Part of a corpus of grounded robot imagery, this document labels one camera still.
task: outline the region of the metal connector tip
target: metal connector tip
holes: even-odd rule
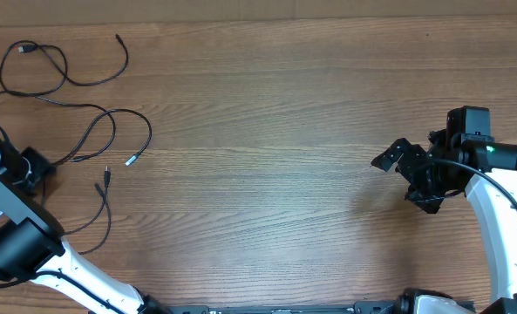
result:
[[[129,160],[127,160],[127,161],[125,162],[125,165],[128,167],[128,166],[132,165],[132,164],[133,164],[133,162],[135,162],[137,159],[138,159],[138,156],[133,155],[132,157],[130,157],[130,159],[129,159]]]

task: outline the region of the wall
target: wall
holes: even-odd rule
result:
[[[517,0],[0,0],[0,26],[517,14]]]

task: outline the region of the robotic arm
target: robotic arm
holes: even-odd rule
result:
[[[463,107],[448,113],[447,128],[429,135],[431,149],[399,139],[372,161],[409,182],[405,199],[436,214],[442,201],[462,192],[479,220],[491,271],[493,304],[483,313],[517,314],[517,146],[498,144],[490,134],[485,108]],[[166,307],[131,285],[117,282],[80,256],[63,238],[58,221],[31,196],[54,167],[31,148],[19,153],[0,140],[0,288],[31,280],[58,290],[97,313],[143,314],[465,314],[473,303],[456,303],[446,294],[406,289],[396,301],[352,305],[209,309]]]

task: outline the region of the wood grain surface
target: wood grain surface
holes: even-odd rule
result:
[[[122,24],[0,29],[0,60],[20,39],[54,44],[78,81],[52,99],[131,108],[116,114],[103,155],[58,170],[46,207],[71,229],[99,207],[112,169],[110,238],[87,258],[164,304],[345,304],[393,299],[408,286],[488,304],[480,230],[463,196],[426,215],[407,183],[370,167],[396,138],[427,144],[447,111],[487,106],[493,135],[517,144],[517,16],[286,22]],[[59,76],[40,53],[9,56],[8,86],[38,91]],[[52,160],[95,116],[36,99],[0,97],[18,147]],[[85,144],[106,143],[102,121]],[[70,237],[89,249],[105,218]],[[0,313],[85,313],[27,283],[0,290]]]

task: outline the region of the wooden tabletop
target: wooden tabletop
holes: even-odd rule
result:
[[[491,109],[493,135],[517,144],[517,16],[359,18],[202,24],[0,28],[9,44],[62,48],[78,81],[130,65],[94,87],[51,99],[130,108],[117,139],[58,169],[46,204],[66,229],[99,208],[93,187],[112,170],[113,225],[86,256],[164,304],[345,304],[393,299],[408,286],[488,304],[479,225],[463,196],[437,215],[404,201],[407,182],[370,167],[396,138],[427,147],[461,106]],[[39,91],[60,79],[38,53],[12,52],[7,85]],[[98,112],[0,97],[17,147],[52,160]],[[109,139],[102,120],[83,151]],[[105,217],[69,240],[89,249]],[[0,290],[0,313],[85,313],[32,283]]]

